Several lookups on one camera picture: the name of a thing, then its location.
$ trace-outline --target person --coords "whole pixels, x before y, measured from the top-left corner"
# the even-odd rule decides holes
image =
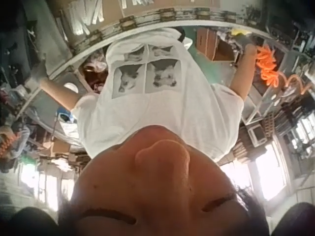
[[[77,118],[92,160],[58,226],[29,208],[13,217],[10,235],[269,235],[262,207],[216,165],[236,142],[256,47],[234,38],[244,55],[228,88],[208,84],[179,37],[157,29],[114,42],[100,95],[57,85],[44,63],[32,71]]]
[[[17,161],[19,160],[19,157],[26,146],[30,134],[30,129],[26,125],[23,125],[22,129],[16,134],[8,125],[3,125],[0,127],[0,136],[2,136],[2,140],[14,140],[7,150],[5,150],[3,156],[0,157],[0,171],[2,173],[7,174],[9,170],[17,164]]]

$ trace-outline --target orange coiled cable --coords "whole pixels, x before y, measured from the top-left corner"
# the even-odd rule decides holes
[[[6,153],[7,149],[11,146],[11,144],[17,140],[20,135],[15,136],[14,138],[4,138],[4,141],[0,144],[0,158]]]
[[[279,77],[283,78],[285,87],[288,87],[292,81],[296,80],[300,86],[301,95],[305,94],[313,86],[312,83],[308,83],[304,87],[302,79],[296,74],[287,78],[282,72],[274,71],[277,66],[276,59],[273,57],[274,51],[271,51],[268,45],[264,47],[257,46],[257,49],[256,65],[261,69],[261,79],[266,81],[267,86],[277,88],[279,86]]]

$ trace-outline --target electronic equipment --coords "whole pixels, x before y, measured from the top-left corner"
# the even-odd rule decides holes
[[[248,128],[247,131],[255,148],[267,142],[265,132],[260,124]]]

